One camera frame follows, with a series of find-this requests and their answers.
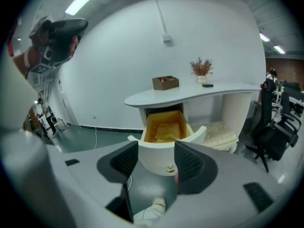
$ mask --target white wall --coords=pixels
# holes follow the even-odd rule
[[[210,58],[210,82],[259,85],[265,79],[263,44],[254,17],[239,0],[158,0],[172,45],[162,42],[155,0],[142,0],[103,19],[63,65],[67,92],[81,125],[142,129],[130,95],[152,88],[152,78],[173,75],[195,83],[190,61]],[[189,102],[190,123],[216,121],[220,97]]]
[[[55,78],[53,85],[50,89],[50,95],[47,100],[47,105],[49,105],[55,115],[56,118],[63,119],[65,123],[70,123],[70,118],[68,117],[68,114],[64,108],[64,105],[62,103],[62,99],[59,96],[59,86],[58,82],[61,78],[62,68],[59,70],[57,77]]]

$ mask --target yellow cushion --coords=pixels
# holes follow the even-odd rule
[[[174,142],[175,139],[157,139],[158,143],[169,143],[169,142]]]
[[[159,139],[173,139],[180,140],[181,139],[181,127],[179,123],[161,123],[158,126],[155,139],[159,141]]]

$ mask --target black office chair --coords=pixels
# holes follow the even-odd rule
[[[295,118],[299,121],[301,126],[301,121],[297,119],[294,115],[288,113],[289,112],[289,95],[288,93],[282,94],[282,102],[283,108],[285,105],[288,108],[285,108],[282,113],[282,120],[279,123],[275,123],[273,127],[269,125],[271,122],[271,97],[272,97],[272,85],[269,80],[266,80],[263,83],[262,88],[262,113],[259,123],[252,131],[252,138],[254,140],[254,145],[257,148],[252,148],[250,146],[246,146],[249,150],[257,153],[258,157],[261,157],[262,162],[265,166],[266,172],[269,172],[268,165],[265,159],[265,155],[268,155],[270,159],[280,160],[283,156],[286,148],[291,145],[294,146],[297,141],[297,129],[291,121]]]
[[[290,104],[289,104],[289,94],[288,92],[282,93],[281,105],[283,107],[281,113],[281,121],[277,123],[278,126],[282,127],[286,131],[290,133],[288,136],[288,143],[291,147],[294,147],[298,141],[298,131],[301,127],[301,120],[297,118],[290,112]],[[299,123],[299,127],[296,128],[292,122],[297,121]]]

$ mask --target dried flower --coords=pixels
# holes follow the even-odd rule
[[[198,76],[205,76],[207,74],[212,74],[212,62],[211,60],[207,59],[204,63],[199,57],[198,61],[195,62],[190,62],[193,74],[198,75]]]

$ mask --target white vase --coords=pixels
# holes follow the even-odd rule
[[[205,84],[207,83],[207,76],[206,75],[199,75],[198,76],[198,84]]]

